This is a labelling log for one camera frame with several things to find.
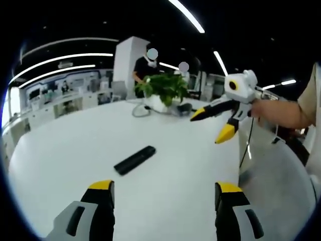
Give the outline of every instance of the person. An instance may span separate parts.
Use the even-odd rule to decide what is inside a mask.
[[[138,83],[143,83],[146,76],[159,74],[159,62],[157,59],[151,60],[147,57],[149,49],[154,48],[151,43],[146,46],[146,53],[137,59],[132,76],[135,80],[135,86]],[[135,95],[137,98],[144,98],[144,93],[135,89]]]
[[[62,84],[61,91],[62,91],[63,94],[69,91],[69,86],[68,86],[66,80]]]
[[[316,188],[321,194],[321,66],[313,66],[311,78],[297,102],[279,100],[256,100],[250,111],[252,117],[265,120],[289,129],[304,129],[311,125],[316,128],[314,146],[306,164]]]

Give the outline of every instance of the office desk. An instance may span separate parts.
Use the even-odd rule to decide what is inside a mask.
[[[54,218],[90,184],[113,179],[114,241],[216,240],[214,184],[238,183],[238,137],[214,144],[229,113],[192,123],[154,112],[134,118],[134,107],[125,101],[101,105],[21,137],[9,181],[38,235],[46,236]],[[123,177],[114,171],[147,145],[156,148],[153,157]]]

